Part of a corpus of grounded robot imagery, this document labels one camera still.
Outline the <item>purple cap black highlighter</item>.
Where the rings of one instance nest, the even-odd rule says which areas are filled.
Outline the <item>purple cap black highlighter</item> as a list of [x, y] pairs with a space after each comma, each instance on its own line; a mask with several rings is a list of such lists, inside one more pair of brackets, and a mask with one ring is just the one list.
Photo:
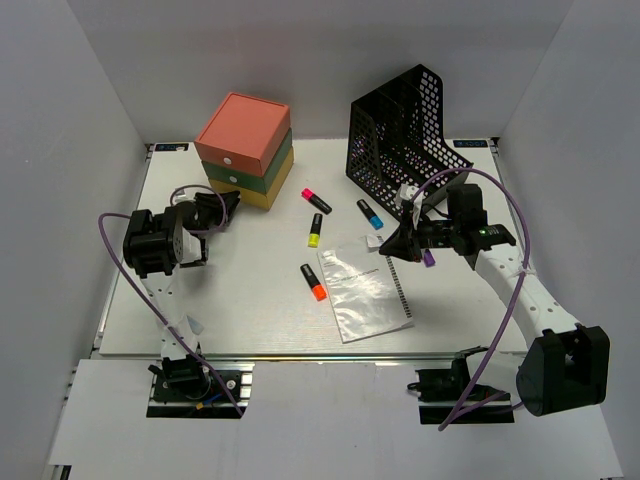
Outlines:
[[430, 250], [425, 249], [423, 253], [423, 263], [427, 268], [433, 267], [436, 260]]

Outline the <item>blue cap black highlighter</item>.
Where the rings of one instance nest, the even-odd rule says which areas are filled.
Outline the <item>blue cap black highlighter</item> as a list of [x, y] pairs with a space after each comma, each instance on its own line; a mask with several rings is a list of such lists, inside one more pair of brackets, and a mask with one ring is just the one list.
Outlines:
[[364, 199], [359, 199], [356, 202], [356, 205], [365, 216], [367, 221], [375, 230], [380, 230], [383, 228], [384, 224], [379, 216], [373, 211], [373, 209], [369, 206], [369, 204]]

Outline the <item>yellow bottom drawer box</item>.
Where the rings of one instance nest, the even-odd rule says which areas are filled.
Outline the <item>yellow bottom drawer box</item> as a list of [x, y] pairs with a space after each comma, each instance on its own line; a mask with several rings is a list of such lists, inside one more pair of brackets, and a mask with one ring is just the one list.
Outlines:
[[218, 193], [238, 191], [240, 193], [240, 201], [242, 203], [268, 211], [273, 206], [276, 197], [279, 194], [293, 166], [293, 163], [294, 148], [291, 147], [287, 155], [280, 162], [280, 166], [277, 172], [272, 175], [273, 182], [271, 183], [266, 193], [260, 193], [247, 188], [243, 188], [238, 183], [221, 182], [215, 179], [210, 179], [209, 183]]

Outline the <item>green drawer box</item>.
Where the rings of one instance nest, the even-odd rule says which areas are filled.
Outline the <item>green drawer box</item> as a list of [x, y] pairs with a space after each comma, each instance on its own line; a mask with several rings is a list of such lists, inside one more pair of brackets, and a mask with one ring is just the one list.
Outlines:
[[291, 148], [292, 129], [289, 128], [268, 168], [261, 177], [204, 161], [202, 161], [201, 164], [209, 180], [229, 184], [232, 189], [244, 188], [261, 194], [266, 194], [273, 184]]

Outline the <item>pink cap black highlighter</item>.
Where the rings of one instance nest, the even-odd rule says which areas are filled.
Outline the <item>pink cap black highlighter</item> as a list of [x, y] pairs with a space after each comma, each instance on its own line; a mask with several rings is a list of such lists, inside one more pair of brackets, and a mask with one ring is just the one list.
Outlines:
[[301, 196], [323, 214], [330, 214], [332, 212], [332, 207], [323, 199], [321, 199], [317, 194], [315, 194], [311, 189], [305, 188], [301, 192]]

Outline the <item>yellow cap black highlighter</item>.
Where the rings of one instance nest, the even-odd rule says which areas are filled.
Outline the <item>yellow cap black highlighter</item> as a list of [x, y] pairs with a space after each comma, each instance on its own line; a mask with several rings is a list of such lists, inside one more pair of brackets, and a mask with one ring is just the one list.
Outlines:
[[310, 248], [317, 248], [320, 240], [321, 227], [323, 222], [323, 215], [316, 213], [313, 216], [313, 220], [310, 227], [307, 246]]

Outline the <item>orange cap black highlighter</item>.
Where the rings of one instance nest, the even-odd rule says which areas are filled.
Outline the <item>orange cap black highlighter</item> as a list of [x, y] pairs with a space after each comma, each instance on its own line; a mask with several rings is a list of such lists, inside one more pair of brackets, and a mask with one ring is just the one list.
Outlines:
[[315, 299], [317, 301], [322, 301], [327, 298], [326, 290], [323, 285], [317, 278], [316, 274], [313, 272], [312, 268], [309, 264], [303, 264], [300, 266], [300, 271], [309, 286], [311, 292], [313, 293]]

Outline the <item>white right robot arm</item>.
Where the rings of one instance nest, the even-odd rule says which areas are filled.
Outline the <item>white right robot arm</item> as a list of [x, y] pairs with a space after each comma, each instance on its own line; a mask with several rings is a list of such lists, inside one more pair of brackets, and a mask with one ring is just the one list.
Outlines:
[[419, 219], [422, 196], [402, 186], [396, 231], [381, 245], [384, 256], [418, 262], [432, 249], [454, 250], [496, 293], [527, 345], [524, 358], [491, 353], [486, 347], [457, 354], [451, 379], [442, 382], [461, 397], [477, 397], [486, 387], [522, 401], [535, 416], [597, 405], [606, 397], [610, 340], [598, 326], [586, 327], [522, 264], [524, 251], [501, 225], [491, 225], [475, 184], [447, 190], [442, 220]]

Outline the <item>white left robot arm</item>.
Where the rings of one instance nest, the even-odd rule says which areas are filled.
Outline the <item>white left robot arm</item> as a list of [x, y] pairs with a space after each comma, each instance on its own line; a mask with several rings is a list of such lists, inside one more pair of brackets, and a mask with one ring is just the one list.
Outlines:
[[195, 358], [203, 327], [186, 312], [181, 273], [207, 264], [207, 236], [227, 226], [239, 202], [240, 192], [235, 190], [196, 193], [192, 200], [170, 205], [158, 214], [135, 210], [123, 241], [124, 261], [155, 308], [161, 343], [159, 372], [191, 399], [209, 392], [212, 377]]

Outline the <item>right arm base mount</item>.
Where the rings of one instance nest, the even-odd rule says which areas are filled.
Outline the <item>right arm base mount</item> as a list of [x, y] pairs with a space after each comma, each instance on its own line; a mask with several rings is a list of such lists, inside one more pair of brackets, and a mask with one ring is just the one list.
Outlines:
[[[472, 374], [467, 365], [469, 357], [482, 359], [485, 347], [474, 347], [454, 355], [449, 367], [425, 368], [416, 371], [417, 380], [409, 383], [406, 390], [417, 397], [421, 425], [437, 425], [448, 416], [464, 392]], [[490, 400], [498, 391], [488, 385], [476, 384], [461, 409], [484, 401], [478, 409], [461, 415], [454, 424], [512, 424], [515, 422], [514, 407], [508, 393]]]

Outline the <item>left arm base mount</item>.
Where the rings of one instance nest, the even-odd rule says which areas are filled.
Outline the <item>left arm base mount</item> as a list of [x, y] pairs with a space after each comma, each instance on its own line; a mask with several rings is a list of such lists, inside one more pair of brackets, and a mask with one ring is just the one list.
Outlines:
[[[173, 386], [165, 379], [163, 371], [152, 365], [153, 374], [146, 417], [150, 419], [232, 419], [238, 420], [240, 414], [233, 406], [219, 382], [209, 373], [205, 373], [202, 385], [196, 385], [188, 393]], [[247, 368], [219, 370], [221, 379], [238, 407], [244, 412], [248, 406], [252, 371]]]

